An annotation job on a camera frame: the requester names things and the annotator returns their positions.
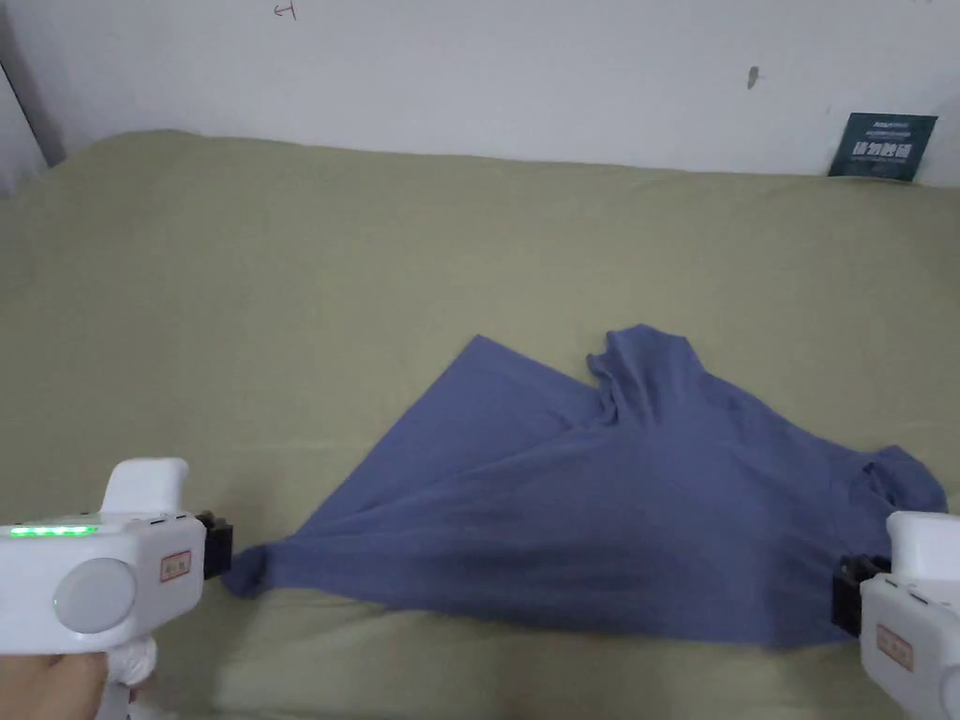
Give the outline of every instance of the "handwritten mark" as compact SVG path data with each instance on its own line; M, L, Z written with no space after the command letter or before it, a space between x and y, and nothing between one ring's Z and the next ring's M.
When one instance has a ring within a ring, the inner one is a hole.
M286 12L290 13L291 15L293 15L293 18L294 18L295 20L297 19L297 9L294 8L294 4L293 4L293 3L290 3L290 5L289 5L288 7L286 7L286 8L282 8L280 5L274 5L274 15L276 15L277 17L283 17L283 15L284 15Z

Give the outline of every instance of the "blue t-shirt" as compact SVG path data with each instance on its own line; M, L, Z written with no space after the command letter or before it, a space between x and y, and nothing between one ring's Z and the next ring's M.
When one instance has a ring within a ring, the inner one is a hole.
M796 646L841 556L889 555L894 510L943 512L898 447L816 438L638 326L591 388L475 338L292 537L231 590L319 588L572 631Z

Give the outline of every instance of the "round gray button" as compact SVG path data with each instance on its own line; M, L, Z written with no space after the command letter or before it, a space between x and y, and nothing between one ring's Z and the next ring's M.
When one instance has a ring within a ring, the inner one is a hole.
M54 593L54 612L75 633L109 630L130 613L136 578L130 566L113 558L97 558L74 567Z

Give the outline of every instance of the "bed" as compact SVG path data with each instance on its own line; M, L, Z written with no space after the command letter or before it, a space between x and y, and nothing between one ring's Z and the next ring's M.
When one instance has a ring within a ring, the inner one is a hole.
M3 515L93 509L136 455L239 545L293 531L475 334L589 381L636 323L960 490L960 190L405 156L178 132L0 204ZM187 716L899 717L853 643L568 636L211 585L162 629Z

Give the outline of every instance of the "finger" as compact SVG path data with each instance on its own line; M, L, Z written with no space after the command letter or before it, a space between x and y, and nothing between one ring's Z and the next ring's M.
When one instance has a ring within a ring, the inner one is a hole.
M103 653L68 655L47 670L40 718L93 720L107 682Z

